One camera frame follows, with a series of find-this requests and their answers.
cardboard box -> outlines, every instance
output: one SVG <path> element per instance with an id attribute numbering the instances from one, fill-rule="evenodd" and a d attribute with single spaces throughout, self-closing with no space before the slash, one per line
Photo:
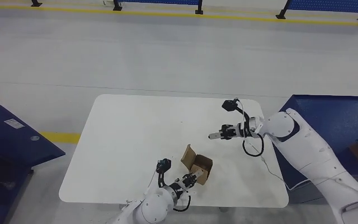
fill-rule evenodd
<path id="1" fill-rule="evenodd" d="M 197 155 L 190 147 L 190 144 L 186 147 L 184 155 L 180 160 L 191 173 L 195 173 L 198 169 L 203 170 L 203 174 L 197 179 L 197 183 L 204 185 L 209 177 L 210 170 L 213 166 L 213 161 L 203 155 Z"/>

yellow tape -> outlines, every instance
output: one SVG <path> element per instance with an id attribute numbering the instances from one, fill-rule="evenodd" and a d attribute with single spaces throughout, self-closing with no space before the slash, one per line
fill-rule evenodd
<path id="1" fill-rule="evenodd" d="M 339 21 L 309 21 L 309 20 L 278 20 L 277 18 L 257 18 L 244 16 L 224 16 L 224 15 L 196 15 L 183 13 L 163 13 L 163 12 L 132 12 L 132 11 L 110 11 L 110 10 L 88 10 L 80 8 L 51 8 L 51 7 L 30 7 L 30 6 L 0 6 L 0 9 L 17 9 L 17 10 L 38 10 L 38 11 L 60 11 L 60 12 L 82 12 L 82 13 L 104 13 L 104 14 L 122 14 L 137 16 L 166 16 L 166 17 L 194 17 L 220 20 L 248 20 L 260 22 L 282 22 L 296 24 L 321 24 L 321 25 L 341 25 L 341 26 L 358 26 L 358 22 L 339 22 Z"/>
<path id="2" fill-rule="evenodd" d="M 51 142 L 77 144 L 81 134 L 79 133 L 59 133 L 59 132 L 40 132 Z"/>

black post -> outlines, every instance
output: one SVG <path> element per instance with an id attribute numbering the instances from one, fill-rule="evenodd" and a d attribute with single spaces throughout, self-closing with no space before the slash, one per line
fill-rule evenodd
<path id="1" fill-rule="evenodd" d="M 202 0 L 199 0 L 199 3 L 197 4 L 197 10 L 195 10 L 195 14 L 202 15 L 204 12 L 202 11 Z"/>
<path id="2" fill-rule="evenodd" d="M 121 6 L 119 5 L 118 0 L 113 0 L 113 2 L 114 2 L 114 9 L 113 9 L 113 11 L 122 11 L 122 8 L 123 8 L 123 7 L 121 7 Z"/>
<path id="3" fill-rule="evenodd" d="M 41 2 L 38 2 L 37 0 L 31 0 L 32 1 L 32 7 L 40 7 L 42 5 Z"/>
<path id="4" fill-rule="evenodd" d="M 281 19 L 281 20 L 286 19 L 285 13 L 286 13 L 287 9 L 289 8 L 289 6 L 290 6 L 290 4 L 291 4 L 291 1 L 292 1 L 292 0 L 287 0 L 284 9 L 281 10 L 280 14 L 276 15 L 276 18 Z"/>

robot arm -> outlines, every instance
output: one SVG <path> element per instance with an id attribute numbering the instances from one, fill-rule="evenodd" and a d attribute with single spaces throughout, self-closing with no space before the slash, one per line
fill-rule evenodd
<path id="1" fill-rule="evenodd" d="M 175 180 L 174 183 L 166 185 L 164 183 L 164 173 L 170 169 L 171 161 L 168 159 L 158 161 L 158 185 L 154 193 L 143 194 L 141 198 L 127 204 L 113 220 L 111 224 L 156 224 L 164 221 L 167 213 L 174 209 L 180 197 L 189 188 L 192 188 L 198 177 L 204 172 L 198 169 L 195 173 L 189 173 Z"/>
<path id="2" fill-rule="evenodd" d="M 237 101 L 226 101 L 223 107 L 232 111 Z M 267 121 L 249 118 L 244 124 L 222 125 L 222 129 L 210 134 L 209 139 L 264 136 L 268 136 L 287 161 L 318 188 L 338 224 L 356 223 L 357 181 L 344 169 L 328 143 L 295 110 L 279 112 Z"/>

epoxy floor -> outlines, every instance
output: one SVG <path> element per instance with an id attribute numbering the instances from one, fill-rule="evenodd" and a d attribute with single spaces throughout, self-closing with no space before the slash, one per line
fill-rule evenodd
<path id="1" fill-rule="evenodd" d="M 357 95 L 350 26 L 0 10 L 0 104 L 38 131 L 80 133 L 100 94 L 253 99 Z M 119 210 L 61 202 L 65 157 L 35 168 L 11 224 L 105 223 Z M 335 223 L 326 204 L 190 208 L 167 223 Z"/>

